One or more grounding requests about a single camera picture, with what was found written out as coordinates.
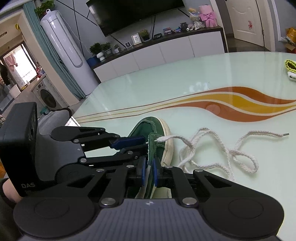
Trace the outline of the person's left hand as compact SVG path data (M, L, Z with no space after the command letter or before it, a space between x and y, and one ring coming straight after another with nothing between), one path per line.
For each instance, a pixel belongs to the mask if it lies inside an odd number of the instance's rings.
M7 179L3 184L3 192L4 195L14 203L18 203L22 200L22 197L18 194L14 185L12 184L10 179Z

